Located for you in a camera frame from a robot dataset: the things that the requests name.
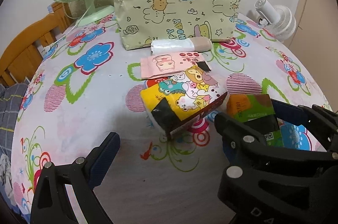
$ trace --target power cord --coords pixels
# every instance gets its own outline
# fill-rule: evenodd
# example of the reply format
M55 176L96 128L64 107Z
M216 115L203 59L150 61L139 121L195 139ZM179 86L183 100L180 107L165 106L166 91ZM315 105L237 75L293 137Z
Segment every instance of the power cord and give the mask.
M93 5L94 5L94 0L92 1L92 4L90 5L90 7L87 8L87 10L85 11L85 13L81 16L81 18L79 19L79 21L77 23L75 23L75 25L67 33L65 33L62 37L60 37L58 40L56 40L52 44L47 45L47 46L44 47L43 50L45 51L45 53L49 52L49 50L51 49L51 47L55 46L61 39L63 39L67 34L69 34L72 30L74 30L74 28L79 25L79 23L81 22L81 20L83 19L83 17L87 14L87 12L89 11L89 9ZM75 18L72 18L72 17L68 16L68 14L65 11L65 5L64 4L63 4L63 7L64 7L64 12L65 12L66 16L69 17L69 18L71 18L71 19L75 19Z
M79 19L81 16L78 16L78 17L70 17L68 14L67 14L67 12L65 11L65 3L62 3L62 7L63 7L63 9L64 9L64 13L65 13L65 15L68 17L68 18L70 18L70 19Z

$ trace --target rolled plastic bag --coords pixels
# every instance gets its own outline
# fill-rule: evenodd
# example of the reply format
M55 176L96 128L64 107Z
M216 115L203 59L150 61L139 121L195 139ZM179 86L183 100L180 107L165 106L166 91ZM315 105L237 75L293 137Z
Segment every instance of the rolled plastic bag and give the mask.
M173 52L206 52L211 50L212 43L209 38L200 36L184 40L161 39L153 40L151 52L153 55L163 55Z

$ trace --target fan base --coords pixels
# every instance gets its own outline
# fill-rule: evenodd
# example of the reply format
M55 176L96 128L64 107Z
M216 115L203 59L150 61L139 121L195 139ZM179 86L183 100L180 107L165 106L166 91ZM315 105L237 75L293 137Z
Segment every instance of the fan base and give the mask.
M113 13L115 11L115 8L113 6L104 6L96 8L96 11L90 15L84 16L81 21L78 19L76 21L77 27L81 27L90 23L93 23L95 21L98 21L102 18L105 18L107 15Z

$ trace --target cartoon snack bag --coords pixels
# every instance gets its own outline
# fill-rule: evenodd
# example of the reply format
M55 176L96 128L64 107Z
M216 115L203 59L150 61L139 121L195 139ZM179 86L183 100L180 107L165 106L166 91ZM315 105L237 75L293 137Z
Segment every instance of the cartoon snack bag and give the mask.
M173 52L158 56L153 55L141 59L141 77L153 79L172 76L199 62L203 62L207 66L203 55L197 52Z
M219 107L227 94L197 65L141 91L150 120L168 139Z

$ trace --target qr code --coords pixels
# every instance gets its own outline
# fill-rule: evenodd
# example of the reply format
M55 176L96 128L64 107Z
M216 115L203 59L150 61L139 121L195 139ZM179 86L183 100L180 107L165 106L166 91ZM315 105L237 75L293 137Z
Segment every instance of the qr code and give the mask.
M266 140L273 140L273 133L268 133L264 135Z

